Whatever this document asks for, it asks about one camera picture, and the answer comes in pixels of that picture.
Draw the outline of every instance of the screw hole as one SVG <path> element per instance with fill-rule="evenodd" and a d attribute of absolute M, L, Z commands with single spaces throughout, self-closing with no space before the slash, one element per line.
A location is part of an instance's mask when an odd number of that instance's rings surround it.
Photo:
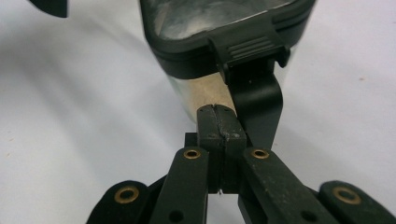
<path fill-rule="evenodd" d="M 352 189 L 346 187 L 336 187 L 332 190 L 332 194 L 340 201 L 349 204 L 361 203 L 361 197 Z"/>
<path fill-rule="evenodd" d="M 201 156 L 201 152 L 194 149 L 190 149 L 184 152 L 184 157 L 187 159 L 197 159 L 200 156 Z"/>
<path fill-rule="evenodd" d="M 183 215 L 183 213 L 180 212 L 180 211 L 172 211 L 172 212 L 169 214 L 169 220 L 170 220 L 171 222 L 178 223 L 178 222 L 182 221 L 183 219 L 184 219 L 184 215 Z"/>
<path fill-rule="evenodd" d="M 303 212 L 301 212 L 301 217 L 302 217 L 303 219 L 305 219 L 306 221 L 309 221 L 309 222 L 316 222 L 316 221 L 318 221 L 318 217 L 317 217 L 314 213 L 309 212 L 309 211 L 303 211 Z"/>
<path fill-rule="evenodd" d="M 117 190 L 114 200 L 117 203 L 131 203 L 139 196 L 139 189 L 135 186 L 126 186 Z"/>
<path fill-rule="evenodd" d="M 270 156 L 270 154 L 263 149 L 255 149 L 251 154 L 257 159 L 267 159 Z"/>

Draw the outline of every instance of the white background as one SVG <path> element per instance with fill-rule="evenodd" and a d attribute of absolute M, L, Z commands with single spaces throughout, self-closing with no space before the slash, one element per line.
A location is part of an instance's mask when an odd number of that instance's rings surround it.
<path fill-rule="evenodd" d="M 84 223 L 123 180 L 165 175 L 192 123 L 135 0 L 66 20 L 0 4 L 0 223 Z M 396 4 L 321 0 L 283 83 L 274 151 L 312 189 L 352 183 L 396 214 Z M 211 196 L 207 223 L 242 223 Z"/>

